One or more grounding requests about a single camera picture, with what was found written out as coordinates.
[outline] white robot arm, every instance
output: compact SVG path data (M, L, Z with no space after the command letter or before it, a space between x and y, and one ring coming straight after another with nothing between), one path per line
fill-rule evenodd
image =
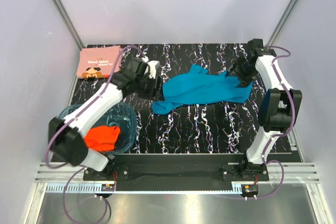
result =
M227 70L228 76L236 76L240 87L248 86L260 74L267 93L259 108L259 131L239 163L238 172L241 175L257 175L265 169L264 161L280 135L284 134L292 122L292 108L284 87L289 91L297 118L302 93L294 90L284 78L273 49L264 48L262 39L248 42L247 58L240 57Z
M158 61L132 59L126 69L113 74L111 83L104 83L75 112L64 120L53 118L49 123L49 141L62 126L69 125L50 149L73 166L81 165L102 172L111 159L87 148L83 138L102 115L131 93L136 92L146 99L163 100L162 80L156 76L159 66Z

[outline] black marble surface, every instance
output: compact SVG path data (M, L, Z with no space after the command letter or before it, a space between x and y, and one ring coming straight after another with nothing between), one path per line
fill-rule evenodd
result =
M91 45L88 47L105 47ZM161 75L168 81L187 73L192 64L201 65L209 74L220 74L231 62L244 55L244 44L174 44L137 45L149 60L158 60ZM135 50L124 53L125 66L129 59L141 58ZM79 79L71 104L87 101L104 83L104 79ZM254 81L249 99L244 104L221 102L208 105L182 106L168 115L154 114L152 101L134 94L125 99L134 107L138 131L130 153L239 153L248 149L259 129L258 106L265 87L260 78ZM272 152L290 153L286 137L280 138Z

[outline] orange cloth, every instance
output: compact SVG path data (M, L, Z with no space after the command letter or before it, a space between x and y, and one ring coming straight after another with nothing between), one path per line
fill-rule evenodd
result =
M118 126L99 126L89 130L84 137L84 142L87 147L97 152L109 152L114 150L120 132Z

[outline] clear container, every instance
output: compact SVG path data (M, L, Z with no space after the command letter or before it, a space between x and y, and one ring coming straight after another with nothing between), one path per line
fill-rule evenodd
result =
M65 108L59 115L63 119L68 114L81 107L82 104L75 104ZM120 102L110 108L94 125L92 128L107 125L119 126L121 133L118 136L114 151L105 152L106 154L120 154L127 152L135 142L137 135L137 121L134 109L127 103Z

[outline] purple cable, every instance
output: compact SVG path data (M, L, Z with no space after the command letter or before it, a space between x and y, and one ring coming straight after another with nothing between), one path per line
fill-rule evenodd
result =
M127 50L127 49L136 49L141 55L142 57L145 57L145 55L143 54L143 52L135 47L135 46L127 46L123 49L121 49L117 55L117 58L115 59L115 62L114 62L114 65L112 67L112 71L110 73L110 76L108 77L106 83L110 83L111 82L111 79L112 79L112 75L114 73L114 71L116 70L116 66L117 66L117 63L118 63L118 60L119 58L121 57L121 55ZM67 127L69 126L70 123L72 123L76 118L78 118L80 115L82 115L84 113L85 110L87 110L91 105L94 104L94 102L96 102L103 94L104 92L106 91L107 89L107 86L108 85L105 85L105 87L103 88L103 90L98 94L97 97L95 97L88 105L86 105L81 111L78 112L78 114L76 114L76 116L74 118L72 118L71 120L69 120L69 122L65 123L56 133L54 136L52 136L51 140L49 141L48 145L47 145L47 149L46 149L46 152L45 152L45 162L46 162L46 165L47 167L51 168L51 169L56 169L56 168L60 168L62 166L65 166L67 163L63 163L61 165L58 165L58 166L51 166L50 163L49 163L49 158L48 158L48 154L49 154L49 151L50 151L50 148L52 146L52 144L54 143L54 141L56 140L56 138L59 136L59 134ZM70 216L66 206L65 206L65 194L66 194L66 190L68 188L68 185L70 183L70 181L78 174L80 173L81 171L83 171L85 169L85 167L83 167L82 169L78 170L77 172L75 172L68 180L68 182L66 183L65 187L64 187L64 190L63 190L63 199L62 199L62 203L63 203L63 210L64 210L64 213L65 215L68 217L69 220L71 220L73 223L75 224L81 224L80 222L77 222L75 221L74 219L72 219L72 217ZM105 198L102 198L105 202L105 211L104 211L104 214L103 216L96 222L92 223L92 224L98 224L100 223L103 218L105 217L106 213L107 213L107 207L108 207L108 202Z
M75 172L75 173L69 178L69 180L68 180L68 182L66 183L66 185L65 185L65 187L64 187L64 190L63 190L62 202L63 202L63 210L64 210L64 213L65 213L65 215L68 217L68 219L71 220L71 221L72 221L73 223L75 223L75 224L82 224L82 223L80 223L80 222L78 222L78 221L75 221L75 220L70 216L70 214L69 214L69 212L68 212L68 210L67 210L67 208L66 208L66 206L65 206L65 194L66 194L66 190L68 189L68 185L69 185L70 181L71 181L71 180L72 180L78 173L80 173L80 172L83 171L84 169L85 169L85 168L83 167L82 169L79 169L77 172ZM103 198L103 197L101 197L101 199L104 200L104 203L105 203L105 211L104 211L102 217L101 217L99 220L97 220L96 222L93 222L92 224L98 224L98 223L100 223L100 222L103 220L103 218L105 217L106 213L107 213L108 202L107 202L107 200L106 200L105 198Z
M115 62L114 62L114 65L112 67L112 71L110 73L110 76L108 77L106 83L110 83L111 82L111 79L112 79L112 75L114 73L114 71L116 70L116 66L117 66L117 63L118 63L118 60L120 58L120 56L127 50L127 49L136 49L143 57L145 57L145 55L143 54L143 52L135 47L135 46L127 46L123 49L120 50L120 52L118 53L118 56L117 58L115 59ZM44 158L45 158L45 162L46 162L46 165L47 167L51 168L51 169L56 169L56 168L60 168L62 166L65 166L67 163L64 163L64 164L61 164L61 165L58 165L58 166L51 166L50 163L49 163L49 158L48 158L48 154L49 154L49 151L50 151L50 148L52 146L52 144L54 143L54 141L56 140L56 138L59 136L59 134L67 127L69 126L70 123L72 123L77 117L79 117L80 115L82 115L84 113L85 110L87 110L91 105L93 105L100 97L101 95L103 95L103 93L106 91L107 89L107 86L108 85L105 85L104 89L99 93L99 95L97 97L95 97L88 105L85 106L85 108L83 108L81 111L78 112L78 114L72 118L71 120L69 120L69 122L65 123L56 133L54 136L52 136L51 140L49 141L48 145L47 145L47 149L46 149L46 152L45 152L45 155L44 155Z

